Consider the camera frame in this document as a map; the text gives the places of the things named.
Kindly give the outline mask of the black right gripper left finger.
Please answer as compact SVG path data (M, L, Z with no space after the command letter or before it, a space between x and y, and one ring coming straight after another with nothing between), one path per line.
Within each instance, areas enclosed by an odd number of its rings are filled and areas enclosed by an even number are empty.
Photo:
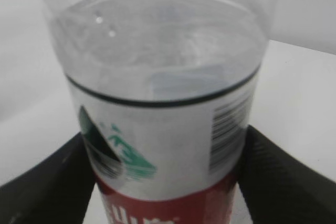
M1 186L1 223L83 223L95 185L82 135Z

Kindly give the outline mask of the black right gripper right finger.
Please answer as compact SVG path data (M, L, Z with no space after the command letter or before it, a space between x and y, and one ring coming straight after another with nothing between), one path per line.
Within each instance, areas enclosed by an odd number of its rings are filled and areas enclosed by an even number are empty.
M335 182L252 126L247 128L238 184L253 223L335 223Z

